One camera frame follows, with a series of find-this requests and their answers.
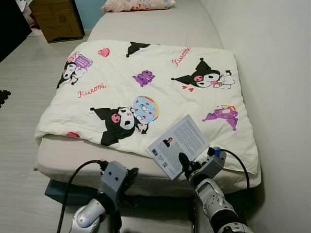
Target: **pillow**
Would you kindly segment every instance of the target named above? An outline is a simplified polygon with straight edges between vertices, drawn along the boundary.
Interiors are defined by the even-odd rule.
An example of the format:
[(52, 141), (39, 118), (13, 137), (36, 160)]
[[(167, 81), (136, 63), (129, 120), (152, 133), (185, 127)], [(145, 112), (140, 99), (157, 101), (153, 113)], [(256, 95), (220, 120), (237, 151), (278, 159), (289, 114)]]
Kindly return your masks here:
[(174, 0), (107, 0), (102, 12), (140, 11), (168, 9), (175, 4)]

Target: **cardboard box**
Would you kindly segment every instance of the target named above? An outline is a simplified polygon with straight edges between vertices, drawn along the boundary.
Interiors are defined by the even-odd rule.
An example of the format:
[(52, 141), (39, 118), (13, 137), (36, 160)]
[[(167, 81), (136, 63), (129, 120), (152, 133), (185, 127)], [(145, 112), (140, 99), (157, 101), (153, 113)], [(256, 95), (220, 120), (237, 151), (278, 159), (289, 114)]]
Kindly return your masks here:
[(29, 5), (49, 43), (82, 39), (82, 23), (72, 0), (33, 0)]

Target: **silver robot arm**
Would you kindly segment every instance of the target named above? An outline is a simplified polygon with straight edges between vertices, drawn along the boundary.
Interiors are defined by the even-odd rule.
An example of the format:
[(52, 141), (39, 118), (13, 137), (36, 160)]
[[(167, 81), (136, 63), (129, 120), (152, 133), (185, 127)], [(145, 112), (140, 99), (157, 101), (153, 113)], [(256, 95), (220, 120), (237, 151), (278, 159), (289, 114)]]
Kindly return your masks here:
[(214, 233), (253, 233), (241, 221), (232, 205), (226, 201), (224, 193), (212, 178), (224, 167), (226, 153), (220, 148), (213, 148), (215, 153), (208, 153), (207, 162), (200, 165), (191, 162), (183, 153), (179, 161), (183, 166), (186, 178), (195, 187), (195, 193), (203, 205), (204, 214), (208, 217)]
[(134, 182), (137, 173), (138, 168), (128, 170), (116, 161), (105, 162), (99, 195), (77, 210), (72, 218), (70, 233), (93, 233), (99, 226), (100, 216), (105, 220), (110, 213), (114, 213), (118, 218), (115, 221), (115, 231), (119, 230), (119, 200), (125, 198), (124, 193)]

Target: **floor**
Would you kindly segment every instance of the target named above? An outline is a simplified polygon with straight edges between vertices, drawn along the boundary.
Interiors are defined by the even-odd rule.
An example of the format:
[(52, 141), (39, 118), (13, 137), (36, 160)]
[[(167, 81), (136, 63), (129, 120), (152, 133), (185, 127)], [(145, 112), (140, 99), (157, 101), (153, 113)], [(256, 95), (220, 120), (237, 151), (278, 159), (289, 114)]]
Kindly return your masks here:
[[(0, 63), (0, 90), (11, 95), (0, 108), (1, 232), (54, 233), (61, 205), (44, 196), (49, 179), (32, 171), (38, 145), (36, 124), (55, 94), (64, 61), (83, 40), (48, 44), (28, 37)], [(68, 208), (62, 232), (68, 233), (77, 208)], [(122, 212), (122, 233), (189, 233), (185, 212)]]

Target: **beige mattress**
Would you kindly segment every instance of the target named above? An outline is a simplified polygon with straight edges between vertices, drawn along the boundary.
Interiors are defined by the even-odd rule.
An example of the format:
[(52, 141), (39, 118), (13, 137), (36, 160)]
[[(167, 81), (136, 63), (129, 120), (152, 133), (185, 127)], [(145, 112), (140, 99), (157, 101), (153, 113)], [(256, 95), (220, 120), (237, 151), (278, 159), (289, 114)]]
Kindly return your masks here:
[[(197, 0), (178, 0), (169, 10), (107, 13), (96, 24), (88, 40), (98, 39), (222, 48), (213, 23)], [(127, 168), (138, 167), (139, 175), (128, 195), (193, 195), (193, 189), (183, 175), (176, 181), (170, 181), (150, 158), (64, 136), (46, 135), (42, 139), (34, 169), (53, 180), (67, 182), (79, 165), (92, 159), (116, 160)], [(249, 174), (251, 187), (261, 181), (258, 165), (258, 174)], [(246, 188), (242, 172), (222, 170), (215, 181), (225, 193)], [(89, 165), (78, 173), (73, 183), (98, 188), (99, 182), (99, 167)]]

